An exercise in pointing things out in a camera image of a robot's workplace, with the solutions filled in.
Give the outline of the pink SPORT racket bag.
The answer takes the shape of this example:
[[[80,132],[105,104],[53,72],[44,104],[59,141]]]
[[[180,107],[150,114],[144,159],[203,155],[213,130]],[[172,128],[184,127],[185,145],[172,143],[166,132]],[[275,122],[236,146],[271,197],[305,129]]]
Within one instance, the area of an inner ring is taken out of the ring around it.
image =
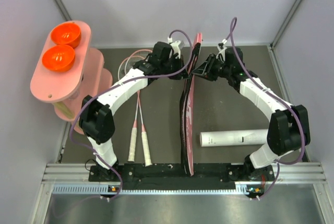
[[[185,174],[194,175],[193,159],[193,107],[195,77],[192,71],[195,69],[202,43],[202,33],[197,33],[193,43],[192,56],[187,68],[189,78],[185,80],[184,89],[180,99],[180,137],[181,137],[181,165]]]

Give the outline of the white shuttlecock tube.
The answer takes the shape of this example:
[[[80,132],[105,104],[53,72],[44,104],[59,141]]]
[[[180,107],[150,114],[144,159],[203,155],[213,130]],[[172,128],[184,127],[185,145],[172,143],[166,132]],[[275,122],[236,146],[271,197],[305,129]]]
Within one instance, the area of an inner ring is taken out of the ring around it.
[[[201,147],[263,145],[267,142],[267,129],[241,131],[201,132]]]

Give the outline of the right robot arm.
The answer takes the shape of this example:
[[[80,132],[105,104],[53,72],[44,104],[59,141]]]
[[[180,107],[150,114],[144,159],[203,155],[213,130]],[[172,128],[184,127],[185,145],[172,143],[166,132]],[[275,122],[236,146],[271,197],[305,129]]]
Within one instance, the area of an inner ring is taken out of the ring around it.
[[[251,101],[269,121],[267,140],[244,160],[243,172],[255,180],[263,168],[279,158],[310,144],[308,111],[303,105],[292,105],[266,87],[258,76],[245,68],[240,48],[225,48],[210,54],[192,73],[208,81],[225,78],[240,95]]]

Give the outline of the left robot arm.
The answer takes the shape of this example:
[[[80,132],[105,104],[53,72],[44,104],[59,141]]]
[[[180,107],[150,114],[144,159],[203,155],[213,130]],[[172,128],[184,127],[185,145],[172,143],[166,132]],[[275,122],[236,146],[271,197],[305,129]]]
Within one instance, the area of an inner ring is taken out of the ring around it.
[[[85,97],[79,127],[92,144],[100,174],[106,180],[118,176],[118,159],[113,149],[114,114],[134,94],[162,77],[187,77],[181,50],[183,41],[157,42],[152,50],[138,50],[122,61],[118,82],[96,98]]]

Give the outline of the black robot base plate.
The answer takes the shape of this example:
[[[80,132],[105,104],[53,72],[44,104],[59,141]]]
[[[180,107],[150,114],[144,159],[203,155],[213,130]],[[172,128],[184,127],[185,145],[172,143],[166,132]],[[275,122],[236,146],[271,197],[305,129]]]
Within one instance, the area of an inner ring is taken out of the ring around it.
[[[246,181],[263,185],[273,181],[272,167],[249,175],[242,164],[196,163],[189,177],[179,163],[158,163],[148,167],[139,163],[118,165],[116,171],[123,180],[123,189],[207,190],[231,189],[235,182]]]

